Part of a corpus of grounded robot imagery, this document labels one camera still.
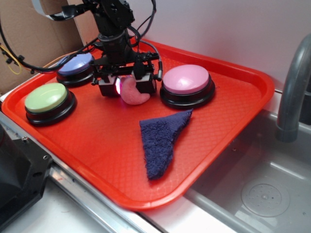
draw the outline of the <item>green button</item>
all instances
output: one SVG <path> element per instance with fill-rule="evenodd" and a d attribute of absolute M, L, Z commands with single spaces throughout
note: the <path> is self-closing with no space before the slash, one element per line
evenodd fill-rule
<path fill-rule="evenodd" d="M 33 90 L 25 100 L 25 107 L 32 113 L 47 112 L 60 105 L 67 96 L 61 83 L 49 83 Z"/>

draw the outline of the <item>blue towel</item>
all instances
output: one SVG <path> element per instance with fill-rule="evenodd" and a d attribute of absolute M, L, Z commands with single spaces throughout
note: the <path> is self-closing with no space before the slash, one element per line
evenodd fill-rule
<path fill-rule="evenodd" d="M 149 180 L 163 176 L 173 159 L 174 143 L 188 125 L 192 111 L 139 122 Z"/>

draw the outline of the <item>pink sponge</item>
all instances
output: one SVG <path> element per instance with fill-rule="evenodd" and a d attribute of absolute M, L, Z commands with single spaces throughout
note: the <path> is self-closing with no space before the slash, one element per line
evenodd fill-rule
<path fill-rule="evenodd" d="M 142 104 L 150 98 L 148 93 L 140 93 L 136 88 L 136 80 L 133 76 L 128 76 L 121 79 L 122 89 L 121 98 L 124 102 L 130 105 Z"/>

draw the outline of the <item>red tray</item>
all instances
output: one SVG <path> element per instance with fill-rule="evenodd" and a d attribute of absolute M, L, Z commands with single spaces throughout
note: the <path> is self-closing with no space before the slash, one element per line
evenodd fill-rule
<path fill-rule="evenodd" d="M 164 72 L 196 64 L 210 72 L 216 85 L 213 100 L 193 111 L 175 144 L 172 163 L 157 181 L 147 179 L 139 121 L 178 112 L 165 106 L 158 92 L 145 104 L 130 106 L 121 98 L 101 96 L 98 87 L 90 84 L 71 88 L 78 100 L 75 111 L 55 125 L 34 127 L 26 119 L 24 101 L 35 88 L 56 82 L 55 74 L 45 74 L 20 86 L 2 105 L 8 117 L 98 190 L 135 211 L 153 209 L 183 195 L 274 93 L 271 79 L 262 72 L 154 45 Z"/>

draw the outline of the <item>pink button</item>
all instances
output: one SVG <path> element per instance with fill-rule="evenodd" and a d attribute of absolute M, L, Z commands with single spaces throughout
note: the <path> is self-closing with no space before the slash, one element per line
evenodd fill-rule
<path fill-rule="evenodd" d="M 202 90 L 209 81 L 208 71 L 197 65 L 170 69 L 163 77 L 164 87 L 174 94 L 186 95 Z"/>

